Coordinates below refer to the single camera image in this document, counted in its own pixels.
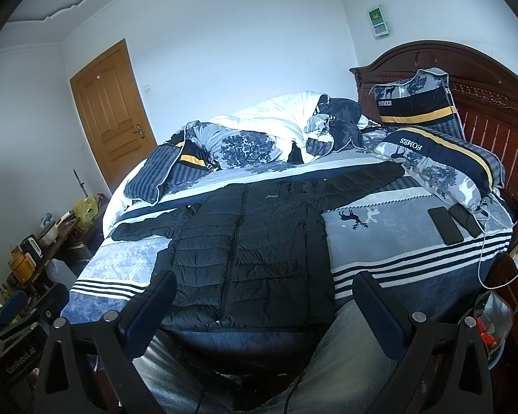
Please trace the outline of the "clear plastic bag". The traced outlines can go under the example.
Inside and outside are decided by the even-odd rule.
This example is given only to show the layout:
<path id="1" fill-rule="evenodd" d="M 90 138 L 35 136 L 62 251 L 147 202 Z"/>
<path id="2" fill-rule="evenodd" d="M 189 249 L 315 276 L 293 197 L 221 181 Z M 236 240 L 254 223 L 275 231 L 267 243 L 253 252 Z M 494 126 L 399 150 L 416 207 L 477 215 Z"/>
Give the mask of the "clear plastic bag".
<path id="1" fill-rule="evenodd" d="M 513 327 L 511 307 L 493 290 L 478 297 L 473 308 L 476 328 L 487 351 L 488 368 L 501 359 L 505 341 Z"/>

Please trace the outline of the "blue striped bed sheet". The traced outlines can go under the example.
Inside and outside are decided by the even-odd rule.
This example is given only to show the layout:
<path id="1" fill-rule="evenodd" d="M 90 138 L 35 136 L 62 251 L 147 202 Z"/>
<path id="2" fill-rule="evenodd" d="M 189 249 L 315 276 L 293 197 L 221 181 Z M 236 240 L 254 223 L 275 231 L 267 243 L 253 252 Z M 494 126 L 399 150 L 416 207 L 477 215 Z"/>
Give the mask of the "blue striped bed sheet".
<path id="1" fill-rule="evenodd" d="M 176 277 L 163 331 L 201 348 L 271 352 L 322 335 L 368 271 L 431 318 L 476 290 L 509 246 L 513 220 L 496 194 L 475 197 L 479 235 L 444 242 L 433 214 L 448 203 L 397 156 L 358 150 L 308 165 L 264 164 L 185 183 L 156 203 L 117 191 L 105 242 L 69 292 L 63 315 L 97 321 Z"/>

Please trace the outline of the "cluttered dark side table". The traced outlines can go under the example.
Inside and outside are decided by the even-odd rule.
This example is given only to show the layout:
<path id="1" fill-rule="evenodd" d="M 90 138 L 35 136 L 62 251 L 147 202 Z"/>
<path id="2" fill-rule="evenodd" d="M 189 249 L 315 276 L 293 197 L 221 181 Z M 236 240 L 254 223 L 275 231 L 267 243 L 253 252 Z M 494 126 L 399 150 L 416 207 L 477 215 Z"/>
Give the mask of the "cluttered dark side table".
<path id="1" fill-rule="evenodd" d="M 41 222 L 41 226 L 36 234 L 25 237 L 18 245 L 13 247 L 11 256 L 14 252 L 30 254 L 35 265 L 35 272 L 27 283 L 17 281 L 10 269 L 10 274 L 3 285 L 1 285 L 1 295 L 4 299 L 9 299 L 18 290 L 29 298 L 36 298 L 45 289 L 51 286 L 51 280 L 46 275 L 46 264 L 52 260 L 61 260 L 73 270 L 78 265 L 88 261 L 90 249 L 88 243 L 96 232 L 95 223 L 87 229 L 79 229 L 76 226 L 78 218 L 69 210 L 64 213 L 59 220 L 54 220 L 51 216 L 46 216 Z M 37 242 L 38 237 L 47 224 L 59 223 L 59 237 L 47 248 L 40 246 Z"/>

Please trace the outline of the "lying HOMES pillow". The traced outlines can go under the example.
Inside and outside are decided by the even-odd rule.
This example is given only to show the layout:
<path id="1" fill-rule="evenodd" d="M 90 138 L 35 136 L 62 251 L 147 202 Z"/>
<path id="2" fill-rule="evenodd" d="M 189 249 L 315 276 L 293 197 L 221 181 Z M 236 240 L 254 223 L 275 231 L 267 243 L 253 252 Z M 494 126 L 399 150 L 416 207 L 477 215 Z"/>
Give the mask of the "lying HOMES pillow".
<path id="1" fill-rule="evenodd" d="M 493 152 L 427 127 L 399 128 L 374 152 L 399 162 L 420 185 L 450 205 L 475 209 L 505 187 L 505 167 Z"/>

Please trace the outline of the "white pot on table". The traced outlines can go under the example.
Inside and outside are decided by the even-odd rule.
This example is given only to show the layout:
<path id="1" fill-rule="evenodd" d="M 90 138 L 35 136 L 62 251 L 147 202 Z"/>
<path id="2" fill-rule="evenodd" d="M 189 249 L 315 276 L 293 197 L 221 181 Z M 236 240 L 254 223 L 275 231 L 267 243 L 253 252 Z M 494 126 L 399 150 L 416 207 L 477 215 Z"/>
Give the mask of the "white pot on table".
<path id="1" fill-rule="evenodd" d="M 44 248 L 52 245 L 59 237 L 59 223 L 50 223 L 46 225 L 43 233 L 38 237 L 38 244 Z"/>

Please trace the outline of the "black smartphone right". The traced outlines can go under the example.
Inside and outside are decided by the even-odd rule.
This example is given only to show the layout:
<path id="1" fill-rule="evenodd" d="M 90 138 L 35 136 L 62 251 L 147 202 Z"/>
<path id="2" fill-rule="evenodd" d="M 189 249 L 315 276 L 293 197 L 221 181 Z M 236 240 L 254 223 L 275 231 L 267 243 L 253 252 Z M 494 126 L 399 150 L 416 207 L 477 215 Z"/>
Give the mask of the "black smartphone right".
<path id="1" fill-rule="evenodd" d="M 482 229 L 480 228 L 478 221 L 475 219 L 472 213 L 467 210 L 466 207 L 456 203 L 452 205 L 452 207 L 450 207 L 447 211 L 451 217 L 469 233 L 471 237 L 477 237 L 481 235 Z"/>

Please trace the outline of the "yellow plastic bag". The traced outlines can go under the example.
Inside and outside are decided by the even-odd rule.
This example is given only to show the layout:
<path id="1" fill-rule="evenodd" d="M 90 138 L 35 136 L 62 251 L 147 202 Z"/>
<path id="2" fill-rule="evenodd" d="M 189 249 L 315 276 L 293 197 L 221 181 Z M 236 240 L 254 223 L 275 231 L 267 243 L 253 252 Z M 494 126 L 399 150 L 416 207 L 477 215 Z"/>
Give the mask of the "yellow plastic bag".
<path id="1" fill-rule="evenodd" d="M 91 227 L 99 214 L 96 198 L 93 195 L 84 199 L 78 198 L 73 206 L 73 213 L 78 218 L 76 226 L 79 229 Z"/>

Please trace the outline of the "upright HOMES pillow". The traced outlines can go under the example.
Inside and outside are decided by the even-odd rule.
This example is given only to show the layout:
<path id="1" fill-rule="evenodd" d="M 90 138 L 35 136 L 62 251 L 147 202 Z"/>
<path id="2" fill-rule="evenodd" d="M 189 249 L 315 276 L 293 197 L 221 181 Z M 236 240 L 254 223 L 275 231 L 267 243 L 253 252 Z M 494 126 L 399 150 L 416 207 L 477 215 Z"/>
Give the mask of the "upright HOMES pillow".
<path id="1" fill-rule="evenodd" d="M 370 92 L 381 124 L 390 127 L 428 127 L 465 139 L 449 75 L 437 67 L 418 69 L 410 79 L 375 84 Z"/>

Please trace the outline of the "brown wooden door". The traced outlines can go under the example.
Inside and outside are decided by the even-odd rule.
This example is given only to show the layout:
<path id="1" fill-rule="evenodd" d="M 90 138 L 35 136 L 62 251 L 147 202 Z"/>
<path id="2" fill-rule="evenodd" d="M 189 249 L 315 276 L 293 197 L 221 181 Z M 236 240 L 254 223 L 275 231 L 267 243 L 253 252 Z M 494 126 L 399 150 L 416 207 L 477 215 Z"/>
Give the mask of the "brown wooden door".
<path id="1" fill-rule="evenodd" d="M 157 147 L 125 40 L 70 79 L 76 110 L 110 191 Z"/>

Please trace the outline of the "black puffer jacket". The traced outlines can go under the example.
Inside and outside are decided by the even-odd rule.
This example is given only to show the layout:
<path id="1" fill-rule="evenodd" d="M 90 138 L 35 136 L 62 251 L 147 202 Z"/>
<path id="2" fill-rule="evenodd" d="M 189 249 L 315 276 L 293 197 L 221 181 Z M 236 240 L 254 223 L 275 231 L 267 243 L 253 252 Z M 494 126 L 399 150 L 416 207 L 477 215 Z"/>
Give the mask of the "black puffer jacket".
<path id="1" fill-rule="evenodd" d="M 402 177 L 394 162 L 328 178 L 229 184 L 156 218 L 121 223 L 116 241 L 168 238 L 155 271 L 176 276 L 163 327 L 183 333 L 305 333 L 332 323 L 326 211 Z"/>

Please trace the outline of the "rumpled blue white duvet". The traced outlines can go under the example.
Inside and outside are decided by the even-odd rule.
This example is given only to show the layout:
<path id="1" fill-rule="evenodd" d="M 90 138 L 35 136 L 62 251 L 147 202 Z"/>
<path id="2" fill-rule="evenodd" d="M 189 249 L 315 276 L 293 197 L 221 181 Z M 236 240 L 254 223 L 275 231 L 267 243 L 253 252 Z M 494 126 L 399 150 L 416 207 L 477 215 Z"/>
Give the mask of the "rumpled blue white duvet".
<path id="1" fill-rule="evenodd" d="M 215 171 L 307 164 L 361 148 L 367 127 L 362 105 L 352 99 L 318 92 L 277 96 L 232 115 L 187 122 L 147 156 L 123 195 L 155 205 Z"/>

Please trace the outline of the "black smartphone left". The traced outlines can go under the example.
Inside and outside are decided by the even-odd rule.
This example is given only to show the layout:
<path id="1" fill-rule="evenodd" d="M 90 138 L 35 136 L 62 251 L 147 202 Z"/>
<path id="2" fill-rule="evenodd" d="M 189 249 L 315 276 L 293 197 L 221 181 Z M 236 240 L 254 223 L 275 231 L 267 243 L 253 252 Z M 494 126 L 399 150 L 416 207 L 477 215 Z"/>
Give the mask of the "black smartphone left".
<path id="1" fill-rule="evenodd" d="M 430 208 L 428 214 L 446 246 L 456 245 L 464 241 L 462 233 L 460 233 L 459 228 L 445 207 Z"/>

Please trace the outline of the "white plastic jug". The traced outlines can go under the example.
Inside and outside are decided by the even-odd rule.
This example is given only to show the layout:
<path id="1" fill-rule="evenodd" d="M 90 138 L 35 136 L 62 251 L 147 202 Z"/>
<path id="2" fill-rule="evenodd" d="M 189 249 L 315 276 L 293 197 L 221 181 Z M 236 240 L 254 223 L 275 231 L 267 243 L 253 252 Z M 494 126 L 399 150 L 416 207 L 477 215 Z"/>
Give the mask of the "white plastic jug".
<path id="1" fill-rule="evenodd" d="M 77 276 L 74 272 L 61 260 L 52 259 L 46 264 L 46 275 L 54 283 L 62 284 L 67 290 L 70 290 Z"/>

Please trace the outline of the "black smartphone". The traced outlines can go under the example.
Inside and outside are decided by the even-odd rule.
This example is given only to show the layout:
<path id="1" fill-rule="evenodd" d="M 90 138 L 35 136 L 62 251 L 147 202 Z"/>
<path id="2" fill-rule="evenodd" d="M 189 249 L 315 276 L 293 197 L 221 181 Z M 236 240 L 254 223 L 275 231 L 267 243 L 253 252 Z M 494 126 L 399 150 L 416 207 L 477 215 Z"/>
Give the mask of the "black smartphone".
<path id="1" fill-rule="evenodd" d="M 446 246 L 456 245 L 464 241 L 462 233 L 460 233 L 459 228 L 445 207 L 430 208 L 428 214 Z"/>
<path id="2" fill-rule="evenodd" d="M 475 219 L 472 213 L 467 210 L 466 207 L 456 203 L 452 205 L 452 207 L 450 207 L 447 211 L 451 217 L 469 233 L 471 237 L 477 237 L 481 235 L 482 229 L 480 228 L 478 221 Z"/>

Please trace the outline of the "dark wooden headboard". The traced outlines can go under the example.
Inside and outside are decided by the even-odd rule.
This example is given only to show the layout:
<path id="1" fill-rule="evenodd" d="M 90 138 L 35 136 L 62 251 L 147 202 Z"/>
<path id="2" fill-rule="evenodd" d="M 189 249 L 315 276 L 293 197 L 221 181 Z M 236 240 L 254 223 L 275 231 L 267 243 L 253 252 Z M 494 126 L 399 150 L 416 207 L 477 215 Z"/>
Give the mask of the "dark wooden headboard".
<path id="1" fill-rule="evenodd" d="M 366 115 L 378 120 L 368 94 L 372 85 L 408 79 L 433 66 L 449 74 L 467 140 L 495 153 L 505 166 L 503 198 L 518 215 L 518 75 L 479 50 L 439 40 L 399 45 L 350 73 Z"/>

